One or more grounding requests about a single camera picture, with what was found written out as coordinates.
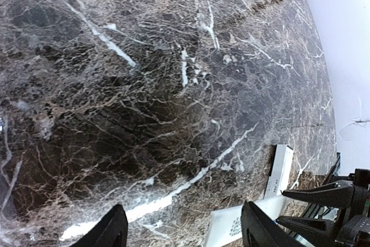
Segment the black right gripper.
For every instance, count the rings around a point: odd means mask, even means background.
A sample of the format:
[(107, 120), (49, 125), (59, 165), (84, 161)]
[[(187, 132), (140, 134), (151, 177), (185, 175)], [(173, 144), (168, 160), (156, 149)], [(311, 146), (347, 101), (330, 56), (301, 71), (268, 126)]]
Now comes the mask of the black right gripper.
[(302, 236), (333, 237), (335, 246), (369, 246), (369, 170), (356, 169), (353, 182), (339, 180), (309, 190), (285, 190), (282, 195), (320, 206), (345, 209), (336, 222), (281, 216), (276, 222)]

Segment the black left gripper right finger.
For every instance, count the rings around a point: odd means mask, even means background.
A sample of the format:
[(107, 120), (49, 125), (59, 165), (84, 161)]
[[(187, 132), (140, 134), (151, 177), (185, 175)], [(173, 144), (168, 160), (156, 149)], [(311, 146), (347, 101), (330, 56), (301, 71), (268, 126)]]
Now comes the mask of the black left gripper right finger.
[(300, 247), (301, 243), (287, 235), (254, 202), (245, 201), (240, 217), (243, 246)]

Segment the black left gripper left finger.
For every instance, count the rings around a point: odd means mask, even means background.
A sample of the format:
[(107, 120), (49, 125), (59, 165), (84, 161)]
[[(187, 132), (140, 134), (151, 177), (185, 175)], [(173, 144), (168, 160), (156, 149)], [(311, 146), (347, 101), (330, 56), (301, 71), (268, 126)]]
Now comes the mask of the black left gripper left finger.
[(126, 247), (128, 220), (121, 204), (116, 204), (104, 217), (71, 247)]

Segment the grey remote battery cover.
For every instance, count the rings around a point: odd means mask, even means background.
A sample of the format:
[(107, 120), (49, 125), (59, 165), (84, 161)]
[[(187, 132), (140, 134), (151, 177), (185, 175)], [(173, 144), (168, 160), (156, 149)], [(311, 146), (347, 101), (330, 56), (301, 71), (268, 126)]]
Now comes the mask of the grey remote battery cover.
[[(273, 221), (284, 211), (287, 198), (278, 195), (254, 203)], [(204, 243), (205, 247), (225, 246), (242, 238), (241, 228), (242, 206), (212, 211), (211, 223)]]

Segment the white remote control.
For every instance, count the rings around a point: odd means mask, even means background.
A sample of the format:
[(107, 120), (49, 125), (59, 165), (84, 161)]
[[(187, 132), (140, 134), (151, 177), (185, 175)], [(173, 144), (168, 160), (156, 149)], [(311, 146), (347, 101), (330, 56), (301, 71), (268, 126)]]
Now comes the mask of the white remote control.
[(281, 195), (287, 189), (294, 150), (289, 145), (276, 145), (271, 174), (268, 179), (264, 199)]

